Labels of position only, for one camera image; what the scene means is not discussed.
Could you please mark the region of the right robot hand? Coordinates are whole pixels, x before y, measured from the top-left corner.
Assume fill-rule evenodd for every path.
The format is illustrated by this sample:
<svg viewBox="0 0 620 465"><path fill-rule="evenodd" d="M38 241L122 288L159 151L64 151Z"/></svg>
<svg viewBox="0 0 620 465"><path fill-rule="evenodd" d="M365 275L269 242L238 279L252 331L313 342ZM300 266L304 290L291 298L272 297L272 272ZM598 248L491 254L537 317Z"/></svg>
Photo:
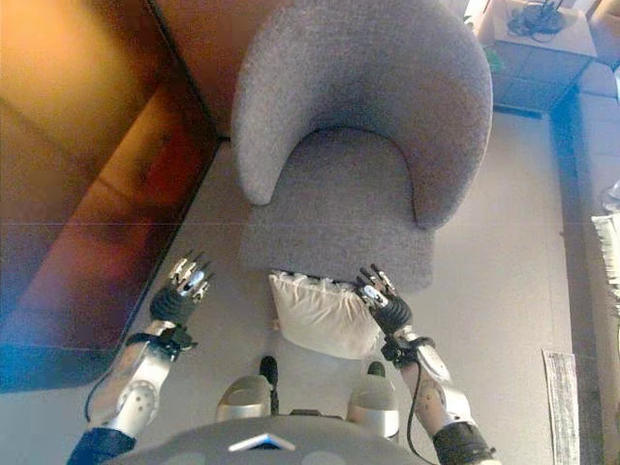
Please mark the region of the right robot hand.
<svg viewBox="0 0 620 465"><path fill-rule="evenodd" d="M359 269L356 294L384 335L391 336L411 322L411 308L400 297L387 274L374 263L370 269Z"/></svg>

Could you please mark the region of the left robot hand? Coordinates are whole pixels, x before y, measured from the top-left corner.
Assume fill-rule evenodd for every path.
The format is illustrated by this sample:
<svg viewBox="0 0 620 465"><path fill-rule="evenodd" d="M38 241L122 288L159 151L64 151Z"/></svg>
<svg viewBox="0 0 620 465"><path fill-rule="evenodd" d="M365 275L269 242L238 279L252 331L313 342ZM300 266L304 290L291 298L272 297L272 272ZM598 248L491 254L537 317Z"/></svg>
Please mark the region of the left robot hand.
<svg viewBox="0 0 620 465"><path fill-rule="evenodd" d="M186 326L206 297L214 272L203 252L190 250L171 268L164 286L154 295L149 311L153 320Z"/></svg>

